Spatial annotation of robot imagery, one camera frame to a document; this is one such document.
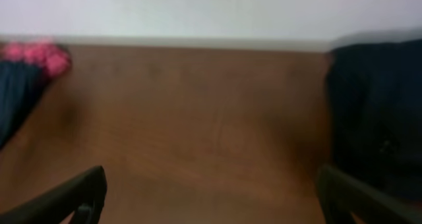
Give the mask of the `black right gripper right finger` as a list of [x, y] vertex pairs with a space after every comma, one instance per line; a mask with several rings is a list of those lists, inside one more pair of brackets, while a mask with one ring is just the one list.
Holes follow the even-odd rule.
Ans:
[[316, 191], [325, 222], [419, 224], [421, 212], [330, 165], [318, 170]]

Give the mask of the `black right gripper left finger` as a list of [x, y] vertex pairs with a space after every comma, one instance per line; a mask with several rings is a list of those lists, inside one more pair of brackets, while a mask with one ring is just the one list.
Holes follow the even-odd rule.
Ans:
[[107, 181], [102, 166], [92, 167], [53, 189], [1, 214], [2, 223], [98, 223]]

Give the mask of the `navy blue shorts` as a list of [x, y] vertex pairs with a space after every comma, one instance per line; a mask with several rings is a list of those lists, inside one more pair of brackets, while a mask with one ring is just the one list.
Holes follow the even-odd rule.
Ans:
[[21, 127], [46, 86], [43, 69], [22, 61], [1, 61], [1, 147]]

